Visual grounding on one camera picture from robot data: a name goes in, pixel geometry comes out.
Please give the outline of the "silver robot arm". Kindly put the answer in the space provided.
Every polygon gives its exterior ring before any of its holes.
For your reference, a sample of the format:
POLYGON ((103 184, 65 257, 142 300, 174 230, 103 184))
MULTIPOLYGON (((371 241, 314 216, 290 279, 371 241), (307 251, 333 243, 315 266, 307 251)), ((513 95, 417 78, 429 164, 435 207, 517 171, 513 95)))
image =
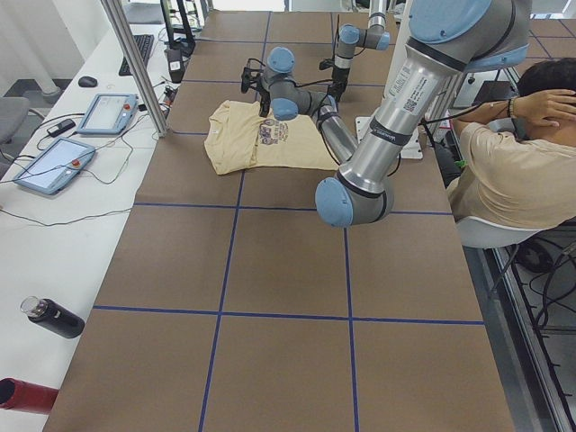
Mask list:
POLYGON ((328 86, 328 94, 337 102, 346 91, 356 49, 388 49, 391 37, 386 31, 387 9, 387 1, 370 1, 368 24, 365 29, 352 24, 343 24, 337 29, 333 54, 331 59, 328 59, 332 80, 328 86))
POLYGON ((361 139, 343 123, 333 93, 297 87, 289 49, 272 49, 262 71, 244 75, 241 89, 261 94, 262 116, 289 121, 304 114, 316 122, 339 163, 317 186, 319 216, 334 227, 372 223, 390 213, 388 173, 441 86, 457 73, 519 64, 527 55, 531 11, 529 1, 414 2, 407 57, 361 139))

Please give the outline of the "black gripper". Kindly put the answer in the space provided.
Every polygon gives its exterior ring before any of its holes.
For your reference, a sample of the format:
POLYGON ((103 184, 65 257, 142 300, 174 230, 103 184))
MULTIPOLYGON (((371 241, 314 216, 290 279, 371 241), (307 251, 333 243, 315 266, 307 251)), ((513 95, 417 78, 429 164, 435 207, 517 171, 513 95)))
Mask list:
POLYGON ((269 92, 262 86, 256 89, 260 96, 260 110, 259 116, 265 118, 270 110, 271 97, 269 92))
POLYGON ((341 67, 333 67, 331 79, 332 82, 328 86, 327 93, 332 96, 337 102, 340 101, 342 94, 346 91, 347 82, 349 77, 349 69, 341 67))

